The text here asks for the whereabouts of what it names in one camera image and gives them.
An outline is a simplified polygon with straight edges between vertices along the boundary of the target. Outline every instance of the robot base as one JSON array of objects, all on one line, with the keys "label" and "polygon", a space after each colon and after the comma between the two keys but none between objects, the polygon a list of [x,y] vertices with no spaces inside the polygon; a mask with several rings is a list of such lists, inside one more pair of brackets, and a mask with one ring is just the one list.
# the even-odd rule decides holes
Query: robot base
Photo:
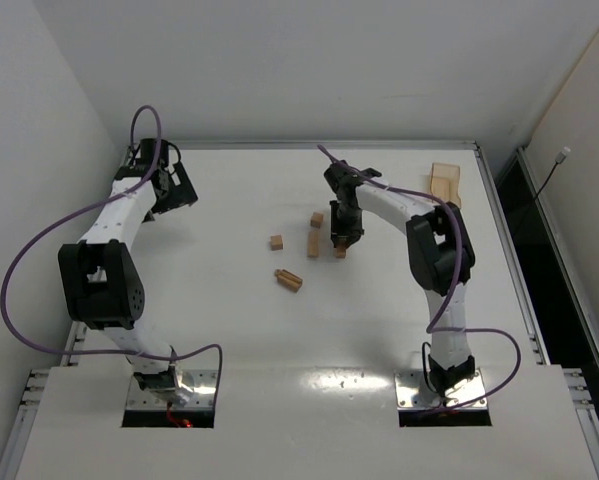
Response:
[{"label": "robot base", "polygon": [[[449,412],[431,413],[443,406],[442,399],[426,386],[422,370],[404,370],[395,374],[397,390],[397,410],[400,427],[452,427],[452,426],[491,426],[488,413],[488,400],[483,399],[472,405]],[[481,371],[462,380],[446,390],[445,406],[469,401],[485,393]]]},{"label": "robot base", "polygon": [[[193,428],[213,428],[215,423],[214,395],[217,370],[184,370],[184,380],[194,385],[194,394],[185,406],[172,407],[171,415],[188,420]],[[177,428],[166,416],[166,402],[147,390],[141,390],[133,378],[128,388],[122,427]]]}]

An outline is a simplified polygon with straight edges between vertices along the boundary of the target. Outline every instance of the metal mounting plate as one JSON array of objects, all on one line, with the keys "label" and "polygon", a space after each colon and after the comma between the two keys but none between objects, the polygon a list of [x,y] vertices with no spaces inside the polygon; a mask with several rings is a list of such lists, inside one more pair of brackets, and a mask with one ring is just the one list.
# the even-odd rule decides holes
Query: metal mounting plate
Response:
[{"label": "metal mounting plate", "polygon": [[[428,389],[423,380],[422,370],[404,370],[395,374],[397,390],[397,409],[399,411],[429,410],[440,406],[439,396]],[[466,402],[485,393],[481,371],[477,369],[474,377],[463,380],[446,391],[448,402],[452,407],[457,403]],[[472,405],[457,408],[458,411],[488,411],[488,400],[483,399]]]},{"label": "metal mounting plate", "polygon": [[[217,386],[217,370],[184,370],[184,377],[192,378],[194,394],[185,406],[173,406],[173,411],[179,412],[209,412],[212,411],[215,387]],[[141,390],[135,379],[130,382],[126,411],[149,412],[165,411],[166,402],[158,399],[152,393]]]}]

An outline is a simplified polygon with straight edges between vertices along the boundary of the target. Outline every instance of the black wire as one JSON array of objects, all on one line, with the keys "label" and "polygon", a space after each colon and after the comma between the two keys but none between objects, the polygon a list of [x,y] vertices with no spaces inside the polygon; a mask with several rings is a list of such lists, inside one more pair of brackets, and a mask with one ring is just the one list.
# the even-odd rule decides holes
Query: black wire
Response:
[{"label": "black wire", "polygon": [[179,157],[179,161],[181,161],[181,150],[179,150],[179,147],[176,146],[174,143],[172,142],[167,142],[169,147],[174,148],[175,152],[177,152],[177,157]]},{"label": "black wire", "polygon": [[430,390],[433,393],[437,393],[437,391],[434,388],[432,388],[432,386],[430,385],[430,381],[428,380],[428,362],[426,361],[426,345],[428,345],[428,348],[432,348],[432,346],[428,342],[423,342],[421,344],[421,363],[423,365],[423,380],[424,382],[426,382],[426,387],[428,387],[428,390]]},{"label": "black wire", "polygon": [[530,210],[532,210],[532,206],[537,201],[537,198],[539,198],[539,195],[541,195],[541,192],[543,192],[543,189],[546,188],[546,185],[548,185],[548,182],[550,181],[550,178],[552,177],[552,174],[555,173],[555,170],[557,169],[557,167],[559,165],[561,165],[561,163],[555,162],[555,164],[552,166],[552,169],[550,170],[550,173],[548,174],[548,176],[544,180],[543,184],[541,185],[541,187],[539,187],[539,190],[537,190],[537,193],[535,193],[535,195],[532,197],[532,200],[530,200],[528,202],[528,206],[524,210],[523,215],[521,215],[521,220],[519,220],[519,222],[517,222],[517,225],[515,226],[515,229],[512,231],[512,240],[513,240],[513,242],[515,240],[515,237],[517,236],[517,233],[519,233],[519,229],[523,225],[524,220],[526,219],[526,217],[530,213]]}]

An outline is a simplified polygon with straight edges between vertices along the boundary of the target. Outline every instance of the white panel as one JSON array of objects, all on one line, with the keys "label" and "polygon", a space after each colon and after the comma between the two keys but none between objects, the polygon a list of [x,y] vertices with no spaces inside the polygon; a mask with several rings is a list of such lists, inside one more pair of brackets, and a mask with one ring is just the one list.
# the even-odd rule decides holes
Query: white panel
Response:
[{"label": "white panel", "polygon": [[559,367],[522,370],[492,427],[399,428],[389,369],[364,370],[363,389],[336,370],[228,365],[212,430],[122,429],[127,376],[53,369],[17,480],[596,478]]},{"label": "white panel", "polygon": [[470,138],[495,170],[599,26],[599,0],[34,1],[118,142],[149,101],[174,138]]},{"label": "white panel", "polygon": [[546,187],[543,201],[554,214],[558,241],[574,262],[599,325],[599,35],[533,135],[527,153],[536,182],[543,182],[564,145],[572,153]]},{"label": "white panel", "polygon": [[[32,2],[0,0],[0,287],[9,262],[30,237],[108,195],[118,160]],[[86,225],[76,222],[42,242],[13,279],[13,319],[47,345],[63,346],[70,327],[57,250],[78,239]],[[21,346],[0,318],[0,454],[28,371],[56,360]]]},{"label": "white panel", "polygon": [[[492,428],[400,429],[392,372],[419,362],[429,315],[403,234],[364,215],[366,234],[335,260],[328,222],[322,256],[306,257],[309,220],[333,194],[316,149],[190,151],[199,202],[145,224],[133,256],[144,315],[178,352],[219,342],[225,376],[216,428],[190,433],[119,428],[130,371],[124,358],[88,357],[54,370],[19,479],[591,478],[563,376],[534,364],[518,300],[472,151],[335,151],[395,185],[424,189],[433,161],[461,166],[462,212],[477,263],[469,326],[518,339],[521,374],[490,402]],[[272,252],[269,236],[282,234]],[[275,268],[300,275],[298,293]],[[487,387],[511,370],[512,346],[471,337]],[[87,346],[110,346],[89,334]],[[186,361],[216,367],[216,353]],[[362,367],[366,390],[316,367]]]}]

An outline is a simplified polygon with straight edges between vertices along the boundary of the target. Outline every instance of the small wooden cube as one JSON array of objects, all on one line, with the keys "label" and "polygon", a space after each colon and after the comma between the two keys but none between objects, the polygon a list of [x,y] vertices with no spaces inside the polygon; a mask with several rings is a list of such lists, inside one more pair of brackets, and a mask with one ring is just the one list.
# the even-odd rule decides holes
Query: small wooden cube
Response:
[{"label": "small wooden cube", "polygon": [[277,277],[277,283],[295,293],[297,293],[303,285],[303,280],[295,274],[290,273],[288,270],[275,270],[275,277]]},{"label": "small wooden cube", "polygon": [[270,237],[270,250],[283,250],[283,239],[281,235],[273,235]]},{"label": "small wooden cube", "polygon": [[337,245],[337,248],[335,248],[335,258],[346,258],[345,245]]},{"label": "small wooden cube", "polygon": [[308,232],[308,258],[319,258],[319,230]]},{"label": "small wooden cube", "polygon": [[310,226],[315,228],[321,228],[323,223],[323,213],[314,212],[310,218]]}]

